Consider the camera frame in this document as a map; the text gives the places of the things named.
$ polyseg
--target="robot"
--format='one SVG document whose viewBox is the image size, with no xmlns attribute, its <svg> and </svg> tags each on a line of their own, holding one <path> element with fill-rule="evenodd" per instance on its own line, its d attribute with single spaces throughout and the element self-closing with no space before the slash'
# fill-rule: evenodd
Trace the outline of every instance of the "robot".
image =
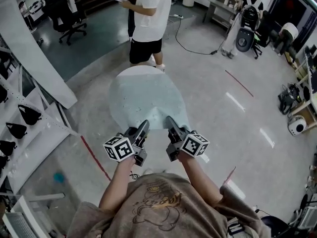
<svg viewBox="0 0 317 238">
<path fill-rule="evenodd" d="M 168 127 L 168 138 L 170 139 L 166 152 L 170 161 L 177 159 L 179 151 L 183 151 L 196 158 L 202 155 L 207 149 L 210 142 L 202 135 L 197 134 L 195 130 L 189 132 L 183 127 L 178 127 L 170 116 L 166 118 L 166 124 Z M 150 123 L 148 120 L 145 120 L 139 128 L 128 128 L 124 134 L 118 133 L 116 136 L 110 138 L 103 144 L 103 147 L 109 158 L 118 162 L 134 155 L 135 164 L 141 167 L 147 157 L 143 145 L 149 132 Z"/>
</svg>

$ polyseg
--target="table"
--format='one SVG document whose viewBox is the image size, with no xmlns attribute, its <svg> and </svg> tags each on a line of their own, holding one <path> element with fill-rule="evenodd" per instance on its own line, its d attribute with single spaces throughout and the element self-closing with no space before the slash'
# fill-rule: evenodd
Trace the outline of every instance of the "table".
<svg viewBox="0 0 317 238">
<path fill-rule="evenodd" d="M 310 53 L 308 47 L 305 47 L 304 53 L 305 53 L 304 61 L 295 70 L 295 73 L 298 72 L 301 68 L 305 68 L 307 70 L 307 75 L 305 77 L 303 77 L 297 83 L 297 85 L 301 85 L 304 81 L 308 80 L 310 99 L 308 101 L 304 102 L 300 107 L 296 108 L 293 112 L 291 112 L 291 115 L 293 115 L 293 116 L 295 114 L 297 114 L 300 110 L 302 110 L 305 107 L 307 107 L 309 104 L 311 104 L 313 106 L 313 108 L 315 109 L 315 111 L 317 113 L 317 88 L 316 88 L 316 85 L 317 85 L 317 72 L 313 71 L 313 65 L 314 65 L 313 57 L 312 57 L 312 54 Z M 317 125 L 317 121 L 315 119 L 315 116 L 313 116 L 313 117 L 314 117 L 314 122 L 309 124 L 305 128 L 305 130 L 310 129 L 310 128 L 314 127 L 315 125 Z"/>
<path fill-rule="evenodd" d="M 224 3 L 218 1 L 218 0 L 208 0 L 210 2 L 209 8 L 207 13 L 205 14 L 203 22 L 205 23 L 206 20 L 210 21 L 211 19 L 217 21 L 224 27 L 230 28 L 231 24 L 226 19 L 223 19 L 222 17 L 216 15 L 214 12 L 216 8 L 219 8 L 220 10 L 224 10 L 225 12 L 228 12 L 230 14 L 230 17 L 234 17 L 236 15 L 236 11 L 233 8 L 230 8 L 229 6 L 225 5 Z"/>
</svg>

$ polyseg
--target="tiled floor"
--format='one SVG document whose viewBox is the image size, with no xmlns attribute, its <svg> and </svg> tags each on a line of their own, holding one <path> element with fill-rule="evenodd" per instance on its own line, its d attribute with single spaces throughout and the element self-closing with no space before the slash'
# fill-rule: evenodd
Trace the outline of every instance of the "tiled floor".
<svg viewBox="0 0 317 238">
<path fill-rule="evenodd" d="M 212 24 L 196 25 L 181 30 L 178 39 L 188 49 L 210 53 L 222 42 L 223 30 Z M 111 118 L 107 91 L 112 80 L 129 66 L 128 49 L 128 44 L 121 45 L 69 81 L 78 98 L 69 110 L 74 128 L 84 135 L 110 177 L 116 162 L 108 159 L 102 143 L 120 128 Z M 245 201 L 289 221 L 305 194 L 317 131 L 293 137 L 287 117 L 278 110 L 281 85 L 296 80 L 285 58 L 270 47 L 263 49 L 258 60 L 251 52 L 233 60 L 221 53 L 193 54 L 181 48 L 172 35 L 165 39 L 163 52 L 166 74 L 183 96 L 191 127 L 211 141 L 206 151 L 210 161 L 199 159 L 205 172 L 221 185 L 237 166 L 232 179 L 245 193 Z M 167 131 L 151 131 L 145 145 L 148 158 L 142 168 L 134 167 L 134 172 L 169 169 L 185 176 L 179 162 L 168 160 L 167 145 Z M 65 175 L 65 184 L 56 185 L 55 172 Z M 108 183 L 81 140 L 69 137 L 33 173 L 22 191 L 65 192 L 67 197 L 56 201 L 50 214 L 67 231 L 78 202 L 98 204 Z"/>
<path fill-rule="evenodd" d="M 189 18 L 204 14 L 204 10 L 175 4 L 170 14 Z M 64 81 L 68 81 L 82 68 L 129 40 L 127 19 L 128 10 L 115 4 L 90 15 L 86 20 L 87 35 L 75 33 L 70 39 L 71 46 L 67 45 L 66 39 L 62 44 L 58 42 L 61 33 L 53 29 L 48 18 L 38 25 L 33 36 L 36 40 L 44 40 L 42 51 Z"/>
</svg>

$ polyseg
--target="white t-shirt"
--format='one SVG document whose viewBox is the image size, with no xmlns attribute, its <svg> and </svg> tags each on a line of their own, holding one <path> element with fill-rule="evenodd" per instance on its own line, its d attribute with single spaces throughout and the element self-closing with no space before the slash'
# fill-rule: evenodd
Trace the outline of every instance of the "white t-shirt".
<svg viewBox="0 0 317 238">
<path fill-rule="evenodd" d="M 285 25 L 283 25 L 281 32 L 283 30 L 287 30 L 292 36 L 293 36 L 293 40 L 295 40 L 298 36 L 298 30 L 296 28 L 296 26 L 294 26 L 292 23 L 286 23 Z"/>
<path fill-rule="evenodd" d="M 156 8 L 156 12 L 153 16 L 134 13 L 133 40 L 137 42 L 160 40 L 167 26 L 171 0 L 137 0 L 136 5 L 141 5 L 146 9 Z"/>
</svg>

